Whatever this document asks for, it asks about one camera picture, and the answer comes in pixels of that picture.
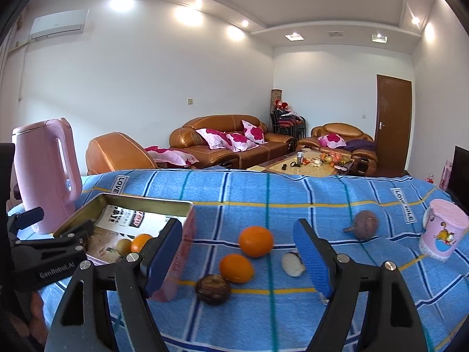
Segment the blue gripper pad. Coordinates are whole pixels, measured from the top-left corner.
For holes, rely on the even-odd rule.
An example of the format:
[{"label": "blue gripper pad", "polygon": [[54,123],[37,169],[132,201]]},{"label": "blue gripper pad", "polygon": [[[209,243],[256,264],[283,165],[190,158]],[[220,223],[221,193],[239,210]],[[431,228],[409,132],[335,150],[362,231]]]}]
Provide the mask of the blue gripper pad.
[{"label": "blue gripper pad", "polygon": [[330,279],[331,274],[329,267],[313,242],[313,237],[319,240],[308,221],[301,219],[294,223],[293,240],[295,241],[296,248],[300,253],[300,257],[306,267],[306,271],[310,276],[313,286],[317,291],[322,292],[326,298],[330,299],[334,293]]},{"label": "blue gripper pad", "polygon": [[150,297],[155,291],[158,291],[165,278],[166,274],[176,258],[176,253],[182,241],[182,225],[177,219],[170,219],[166,226],[161,230],[157,238],[149,240],[148,251],[150,253],[157,250],[152,260],[146,260],[140,265],[141,272],[146,276],[146,284],[144,292],[146,297]]}]

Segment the television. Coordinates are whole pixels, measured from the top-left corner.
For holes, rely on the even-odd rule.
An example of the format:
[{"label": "television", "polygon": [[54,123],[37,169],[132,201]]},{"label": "television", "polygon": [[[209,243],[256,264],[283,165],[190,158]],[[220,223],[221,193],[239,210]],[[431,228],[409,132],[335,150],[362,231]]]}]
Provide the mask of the television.
[{"label": "television", "polygon": [[454,148],[453,167],[446,192],[456,205],[469,214],[469,150]]}]

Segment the door frame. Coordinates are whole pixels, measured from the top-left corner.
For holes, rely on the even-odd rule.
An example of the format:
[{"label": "door frame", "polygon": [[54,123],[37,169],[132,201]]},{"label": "door frame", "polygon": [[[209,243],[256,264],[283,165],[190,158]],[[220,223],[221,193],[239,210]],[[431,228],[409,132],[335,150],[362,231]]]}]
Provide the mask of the door frame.
[{"label": "door frame", "polygon": [[379,102],[380,102],[380,96],[379,96],[379,78],[384,77],[384,78],[389,78],[389,79],[397,79],[399,81],[407,81],[410,82],[410,93],[411,93],[411,100],[410,100],[410,126],[409,126],[409,133],[407,134],[407,157],[406,157],[406,163],[404,165],[404,169],[407,165],[407,162],[409,160],[409,154],[410,154],[410,146],[412,143],[412,129],[414,127],[414,85],[412,81],[409,81],[408,79],[403,79],[403,78],[396,78],[392,77],[389,75],[382,75],[382,74],[376,74],[376,127],[375,127],[375,143],[377,142],[378,139],[378,132],[379,132]]}]

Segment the kettle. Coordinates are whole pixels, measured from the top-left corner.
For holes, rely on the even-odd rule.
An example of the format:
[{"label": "kettle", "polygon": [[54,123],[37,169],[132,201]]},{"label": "kettle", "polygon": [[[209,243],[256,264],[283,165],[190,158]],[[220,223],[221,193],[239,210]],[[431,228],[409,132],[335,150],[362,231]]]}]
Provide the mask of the kettle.
[{"label": "kettle", "polygon": [[12,140],[16,144],[15,171],[24,208],[44,209],[44,219],[33,229],[40,234],[54,232],[75,212],[74,201],[83,188],[72,128],[65,118],[40,121],[15,128]]}]

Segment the metal screw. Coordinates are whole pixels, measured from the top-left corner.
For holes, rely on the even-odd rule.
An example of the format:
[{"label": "metal screw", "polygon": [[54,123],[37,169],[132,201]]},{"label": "metal screw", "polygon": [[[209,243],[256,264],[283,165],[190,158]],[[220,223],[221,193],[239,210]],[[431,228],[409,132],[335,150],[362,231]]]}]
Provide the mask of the metal screw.
[{"label": "metal screw", "polygon": [[84,260],[82,263],[80,263],[80,269],[81,270],[86,270],[91,266],[91,262],[88,260]]},{"label": "metal screw", "polygon": [[140,256],[138,255],[138,253],[130,253],[130,254],[127,254],[127,256],[125,257],[127,262],[135,262],[136,260],[138,260]]},{"label": "metal screw", "polygon": [[337,254],[337,260],[341,263],[347,263],[350,261],[350,257],[346,254]]},{"label": "metal screw", "polygon": [[384,267],[386,267],[388,270],[394,271],[396,269],[396,264],[389,260],[384,263]]}]

